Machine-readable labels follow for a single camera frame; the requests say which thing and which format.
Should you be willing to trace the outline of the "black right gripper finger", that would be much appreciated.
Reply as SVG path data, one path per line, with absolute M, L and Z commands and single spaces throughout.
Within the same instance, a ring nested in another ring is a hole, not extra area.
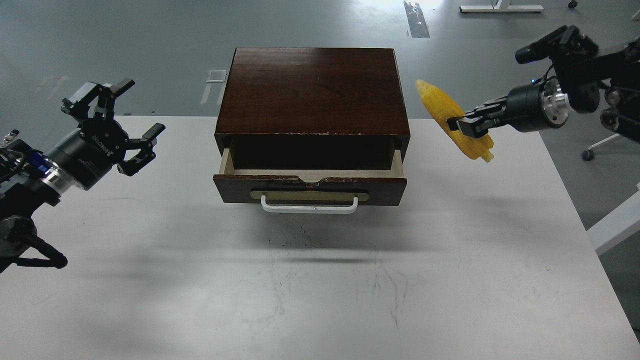
M 446 126 L 453 132 L 480 139 L 489 134 L 489 129 L 506 126 L 511 119 L 503 112 L 466 112 L 462 115 L 447 115 Z
M 496 99 L 483 102 L 481 105 L 474 107 L 474 109 L 465 112 L 466 118 L 497 118 L 502 116 L 506 109 L 507 97 L 499 97 Z

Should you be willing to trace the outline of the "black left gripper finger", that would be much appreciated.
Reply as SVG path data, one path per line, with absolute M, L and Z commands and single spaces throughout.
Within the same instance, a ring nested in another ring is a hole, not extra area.
M 112 122 L 115 120 L 115 101 L 135 86 L 133 79 L 117 84 L 86 82 L 70 98 L 63 98 L 61 111 L 78 123 Z
M 128 177 L 133 177 L 142 168 L 150 164 L 156 157 L 153 151 L 157 144 L 157 137 L 166 130 L 162 123 L 155 123 L 140 138 L 127 139 L 119 148 L 126 151 L 139 150 L 139 152 L 129 160 L 122 160 L 117 163 L 119 173 Z

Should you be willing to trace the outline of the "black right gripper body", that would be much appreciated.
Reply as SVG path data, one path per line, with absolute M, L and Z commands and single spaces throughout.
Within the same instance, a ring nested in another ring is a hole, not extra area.
M 563 116 L 549 116 L 544 110 L 543 95 L 546 83 L 537 82 L 517 86 L 506 96 L 503 121 L 515 130 L 528 133 L 547 129 L 559 129 L 563 126 Z

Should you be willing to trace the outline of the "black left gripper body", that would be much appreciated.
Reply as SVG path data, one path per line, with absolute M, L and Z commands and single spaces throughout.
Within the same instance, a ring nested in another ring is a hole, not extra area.
M 86 121 L 47 151 L 47 158 L 87 191 L 124 159 L 128 133 L 113 121 Z

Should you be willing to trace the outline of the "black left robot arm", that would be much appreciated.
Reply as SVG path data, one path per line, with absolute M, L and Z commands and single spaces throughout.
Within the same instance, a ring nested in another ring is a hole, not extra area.
M 165 125 L 156 123 L 132 138 L 115 120 L 115 101 L 135 85 L 86 82 L 61 111 L 77 127 L 50 150 L 42 152 L 18 139 L 14 129 L 1 141 L 0 260 L 10 265 L 62 269 L 66 256 L 39 237 L 32 218 L 42 205 L 55 207 L 70 187 L 91 189 L 113 167 L 134 176 L 156 158 L 154 146 Z

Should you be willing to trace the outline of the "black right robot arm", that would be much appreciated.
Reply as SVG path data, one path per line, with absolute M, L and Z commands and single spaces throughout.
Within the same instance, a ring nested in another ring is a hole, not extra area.
M 549 59 L 554 75 L 513 88 L 463 115 L 450 115 L 445 129 L 478 139 L 489 129 L 512 126 L 528 133 L 558 129 L 569 114 L 594 113 L 604 91 L 608 108 L 599 118 L 611 132 L 639 141 L 639 40 L 601 50 L 563 25 L 515 52 L 519 64 Z

